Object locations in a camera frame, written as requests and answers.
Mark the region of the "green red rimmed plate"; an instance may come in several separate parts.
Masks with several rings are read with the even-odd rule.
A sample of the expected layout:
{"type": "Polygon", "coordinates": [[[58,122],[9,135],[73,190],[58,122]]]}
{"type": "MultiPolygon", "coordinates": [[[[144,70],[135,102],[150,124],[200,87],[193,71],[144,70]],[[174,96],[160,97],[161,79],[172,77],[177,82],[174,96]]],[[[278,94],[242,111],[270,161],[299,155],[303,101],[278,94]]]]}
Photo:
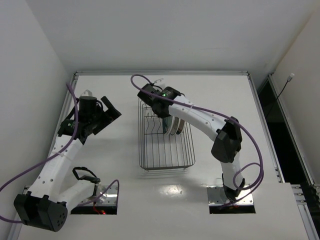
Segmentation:
{"type": "Polygon", "coordinates": [[[178,128],[176,130],[176,135],[180,135],[182,133],[182,131],[184,130],[184,127],[185,127],[185,121],[183,119],[180,119],[180,122],[179,122],[179,125],[178,125],[178,128]]]}
{"type": "Polygon", "coordinates": [[[163,133],[165,135],[169,135],[172,131],[172,128],[175,124],[175,117],[174,116],[168,116],[163,119],[162,126],[163,126],[163,133]]]}

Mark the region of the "blue patterned small plate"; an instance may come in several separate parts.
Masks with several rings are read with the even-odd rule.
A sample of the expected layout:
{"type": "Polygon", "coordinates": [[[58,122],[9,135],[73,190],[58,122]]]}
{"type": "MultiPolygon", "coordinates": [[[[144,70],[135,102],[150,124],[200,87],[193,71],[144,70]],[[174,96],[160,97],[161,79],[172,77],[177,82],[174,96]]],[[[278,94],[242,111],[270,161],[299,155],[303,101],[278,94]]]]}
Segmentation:
{"type": "Polygon", "coordinates": [[[168,135],[171,131],[173,117],[168,116],[162,119],[162,130],[164,135],[168,135]]]}

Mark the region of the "white plate with flower motif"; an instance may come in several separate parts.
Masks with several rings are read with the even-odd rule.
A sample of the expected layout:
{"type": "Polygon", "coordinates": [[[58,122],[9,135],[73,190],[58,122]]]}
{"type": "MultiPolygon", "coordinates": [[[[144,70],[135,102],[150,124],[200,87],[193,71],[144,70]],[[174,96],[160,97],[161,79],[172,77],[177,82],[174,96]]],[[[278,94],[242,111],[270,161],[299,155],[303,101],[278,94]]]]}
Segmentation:
{"type": "Polygon", "coordinates": [[[176,131],[177,131],[178,126],[179,126],[179,123],[180,123],[180,119],[175,117],[174,120],[173,120],[173,124],[172,124],[171,130],[169,132],[170,135],[175,135],[176,134],[176,131]]]}

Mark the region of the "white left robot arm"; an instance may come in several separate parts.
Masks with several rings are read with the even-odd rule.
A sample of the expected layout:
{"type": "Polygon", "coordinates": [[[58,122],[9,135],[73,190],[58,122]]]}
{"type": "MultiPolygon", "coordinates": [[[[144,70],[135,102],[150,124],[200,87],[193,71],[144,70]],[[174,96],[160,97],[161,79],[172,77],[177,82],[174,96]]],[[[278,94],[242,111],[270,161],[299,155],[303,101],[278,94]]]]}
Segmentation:
{"type": "Polygon", "coordinates": [[[22,224],[58,232],[74,208],[99,201],[101,180],[86,167],[74,167],[77,182],[65,191],[61,188],[87,138],[97,135],[120,116],[106,96],[97,99],[88,94],[75,99],[74,107],[60,124],[49,161],[27,192],[15,197],[13,205],[22,224]],[[79,176],[77,170],[88,174],[79,176]]]}

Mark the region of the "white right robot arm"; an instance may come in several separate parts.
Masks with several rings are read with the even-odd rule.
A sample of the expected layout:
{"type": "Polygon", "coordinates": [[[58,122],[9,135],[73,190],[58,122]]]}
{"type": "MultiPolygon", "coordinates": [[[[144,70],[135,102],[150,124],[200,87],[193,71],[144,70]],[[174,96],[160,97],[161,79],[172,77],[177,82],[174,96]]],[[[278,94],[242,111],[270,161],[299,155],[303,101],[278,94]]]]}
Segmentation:
{"type": "Polygon", "coordinates": [[[237,119],[221,120],[214,113],[196,109],[183,93],[170,86],[157,90],[153,83],[147,83],[137,96],[162,119],[165,135],[180,134],[188,123],[213,141],[211,154],[220,162],[224,193],[234,202],[241,192],[236,186],[243,188],[245,185],[242,174],[236,175],[241,168],[239,156],[242,142],[240,127],[235,124],[237,119]]]}

